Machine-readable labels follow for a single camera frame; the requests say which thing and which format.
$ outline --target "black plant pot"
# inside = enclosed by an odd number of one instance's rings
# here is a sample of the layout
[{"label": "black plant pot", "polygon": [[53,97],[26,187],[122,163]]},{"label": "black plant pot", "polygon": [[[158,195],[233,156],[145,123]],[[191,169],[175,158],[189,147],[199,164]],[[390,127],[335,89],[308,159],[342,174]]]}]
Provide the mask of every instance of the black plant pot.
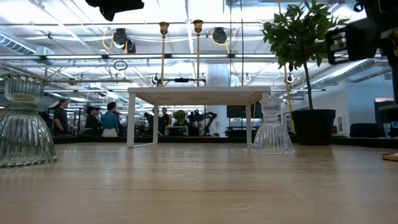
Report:
[{"label": "black plant pot", "polygon": [[292,119],[300,145],[328,146],[331,141],[335,110],[300,110],[292,112]]}]

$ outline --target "white table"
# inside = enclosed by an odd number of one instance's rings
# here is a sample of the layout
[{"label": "white table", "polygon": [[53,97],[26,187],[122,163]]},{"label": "white table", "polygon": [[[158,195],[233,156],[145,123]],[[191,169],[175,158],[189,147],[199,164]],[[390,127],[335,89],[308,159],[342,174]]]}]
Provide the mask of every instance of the white table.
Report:
[{"label": "white table", "polygon": [[[158,142],[159,119],[154,119],[153,142],[134,145],[134,115],[136,97],[154,105],[246,105],[246,120],[251,120],[251,105],[261,98],[269,99],[269,86],[235,86],[235,87],[149,87],[129,88],[129,117],[127,127],[127,146],[142,147]],[[159,110],[154,110],[154,118]],[[246,130],[252,130],[251,122],[246,122]],[[246,131],[247,144],[252,144],[251,131]]]},{"label": "white table", "polygon": [[166,126],[165,136],[169,136],[169,129],[170,128],[184,128],[185,135],[188,136],[188,126]]}]

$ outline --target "wooden table surface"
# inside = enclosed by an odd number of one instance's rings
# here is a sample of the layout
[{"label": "wooden table surface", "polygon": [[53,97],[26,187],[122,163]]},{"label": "wooden table surface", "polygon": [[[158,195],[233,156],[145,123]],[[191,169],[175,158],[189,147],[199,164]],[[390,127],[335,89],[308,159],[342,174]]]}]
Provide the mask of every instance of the wooden table surface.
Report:
[{"label": "wooden table surface", "polygon": [[386,149],[244,144],[57,145],[59,162],[0,169],[1,223],[398,223]]}]

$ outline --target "ribbed glass vase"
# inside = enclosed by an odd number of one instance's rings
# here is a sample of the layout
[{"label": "ribbed glass vase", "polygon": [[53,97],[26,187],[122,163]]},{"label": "ribbed glass vase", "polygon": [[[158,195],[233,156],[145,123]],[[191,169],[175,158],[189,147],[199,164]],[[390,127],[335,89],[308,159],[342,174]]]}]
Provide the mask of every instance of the ribbed glass vase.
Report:
[{"label": "ribbed glass vase", "polygon": [[293,154],[289,134],[278,120],[280,102],[260,100],[263,122],[254,138],[254,152],[260,154]]},{"label": "ribbed glass vase", "polygon": [[57,161],[51,133],[36,112],[46,81],[19,73],[2,76],[9,111],[0,118],[0,167]]}]

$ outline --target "tree trunk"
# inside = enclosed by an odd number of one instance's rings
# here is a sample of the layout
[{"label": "tree trunk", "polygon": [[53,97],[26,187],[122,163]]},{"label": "tree trunk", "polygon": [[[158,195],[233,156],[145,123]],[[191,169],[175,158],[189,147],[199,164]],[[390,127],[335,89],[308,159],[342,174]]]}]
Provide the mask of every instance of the tree trunk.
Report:
[{"label": "tree trunk", "polygon": [[304,60],[303,65],[304,65],[304,70],[305,70],[305,81],[307,81],[308,102],[310,103],[310,110],[313,110],[311,81],[310,81],[310,75],[308,74],[308,67],[307,67],[307,61],[306,60]]}]

